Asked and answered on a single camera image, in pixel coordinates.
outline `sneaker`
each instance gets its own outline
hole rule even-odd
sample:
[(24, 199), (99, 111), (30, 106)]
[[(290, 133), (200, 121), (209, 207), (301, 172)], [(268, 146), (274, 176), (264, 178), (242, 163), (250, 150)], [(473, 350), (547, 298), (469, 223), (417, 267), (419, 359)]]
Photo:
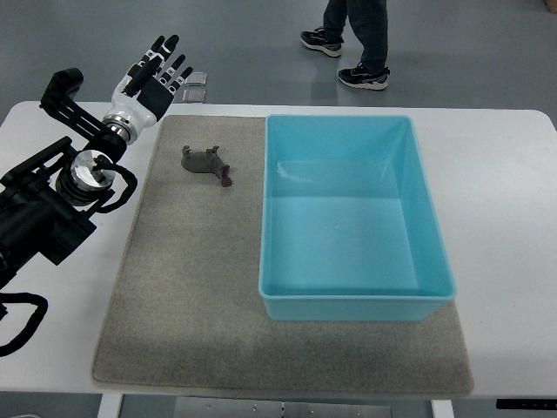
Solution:
[(318, 27), (316, 30), (305, 30), (302, 32), (301, 36), (302, 44), (306, 48), (314, 51), (324, 52), (329, 57), (340, 57), (342, 51), (340, 47), (344, 42), (342, 37), (336, 42), (331, 42), (325, 37), (325, 29), (323, 26)]
[(372, 75), (367, 72), (366, 67), (359, 63), (356, 68), (347, 68), (339, 71), (339, 80), (342, 84), (355, 89), (384, 90), (389, 85), (389, 74), (385, 68), (381, 73)]

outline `blue plastic bin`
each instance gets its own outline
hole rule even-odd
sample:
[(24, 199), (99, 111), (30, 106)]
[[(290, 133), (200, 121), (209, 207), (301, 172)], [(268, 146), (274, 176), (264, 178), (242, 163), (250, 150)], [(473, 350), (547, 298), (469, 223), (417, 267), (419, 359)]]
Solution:
[(454, 298), (410, 118), (267, 118), (259, 292), (274, 320), (421, 320)]

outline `leg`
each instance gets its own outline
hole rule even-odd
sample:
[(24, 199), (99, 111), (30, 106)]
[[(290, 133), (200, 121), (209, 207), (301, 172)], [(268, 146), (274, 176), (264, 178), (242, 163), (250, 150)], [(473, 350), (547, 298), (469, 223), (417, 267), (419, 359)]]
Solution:
[(364, 46), (361, 62), (370, 74), (385, 69), (388, 52), (386, 0), (346, 0), (354, 35)]
[(348, 16), (346, 1), (347, 0), (329, 0), (329, 4), (323, 14), (325, 36), (332, 42), (336, 42), (340, 39), (342, 30), (345, 28), (346, 16)]

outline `dark brown toy animal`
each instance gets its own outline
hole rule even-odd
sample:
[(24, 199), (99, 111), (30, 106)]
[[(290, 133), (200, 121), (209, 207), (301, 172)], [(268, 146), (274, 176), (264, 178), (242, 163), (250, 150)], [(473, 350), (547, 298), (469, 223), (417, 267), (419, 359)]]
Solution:
[(217, 155), (218, 146), (208, 148), (205, 152), (191, 152), (190, 146), (182, 148), (182, 166), (188, 172), (212, 172), (220, 179), (223, 187), (232, 185), (232, 180), (228, 177), (230, 166), (223, 163)]

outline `robot finger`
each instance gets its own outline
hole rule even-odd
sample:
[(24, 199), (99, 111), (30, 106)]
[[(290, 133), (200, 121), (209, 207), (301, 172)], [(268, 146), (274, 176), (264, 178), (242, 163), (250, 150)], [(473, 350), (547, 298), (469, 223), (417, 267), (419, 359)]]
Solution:
[(176, 94), (176, 91), (178, 91), (180, 86), (183, 83), (185, 83), (185, 80), (192, 73), (193, 73), (193, 69), (191, 67), (188, 67), (184, 70), (184, 72), (182, 74), (180, 74), (180, 77), (176, 78), (176, 80), (174, 80), (171, 83), (171, 85), (168, 87), (168, 91), (172, 94), (172, 96), (174, 96)]
[(178, 37), (178, 35), (172, 35), (156, 50), (157, 54), (160, 54), (160, 56), (163, 58), (163, 64), (164, 61), (166, 61), (168, 57), (172, 55), (172, 52), (174, 52), (174, 50), (176, 49), (176, 45), (178, 44), (179, 40), (180, 38)]
[(139, 69), (141, 67), (144, 67), (155, 56), (155, 51), (157, 51), (163, 43), (164, 37), (158, 37), (152, 47), (141, 57), (139, 62), (131, 66), (131, 68), (128, 70), (127, 75), (131, 77), (135, 76), (138, 73)]
[(184, 63), (184, 61), (185, 55), (181, 54), (178, 59), (174, 61), (174, 63), (170, 66), (170, 68), (166, 70), (162, 76), (160, 76), (158, 82), (162, 85), (166, 85), (169, 81), (171, 81), (171, 78), (174, 77), (176, 70), (180, 67), (180, 65)]
[(145, 55), (143, 55), (138, 65), (140, 67), (143, 67), (145, 64), (147, 64), (147, 62), (155, 56), (156, 53), (155, 51), (158, 51), (158, 49), (161, 46), (163, 46), (163, 44), (164, 44), (164, 37), (163, 36), (158, 37), (155, 43), (151, 46), (151, 48), (145, 53)]
[(130, 98), (133, 98), (143, 88), (145, 83), (147, 83), (147, 81), (149, 81), (149, 79), (157, 73), (161, 63), (162, 58), (159, 56), (155, 56), (151, 59), (133, 76), (131, 81), (125, 86), (123, 93)]

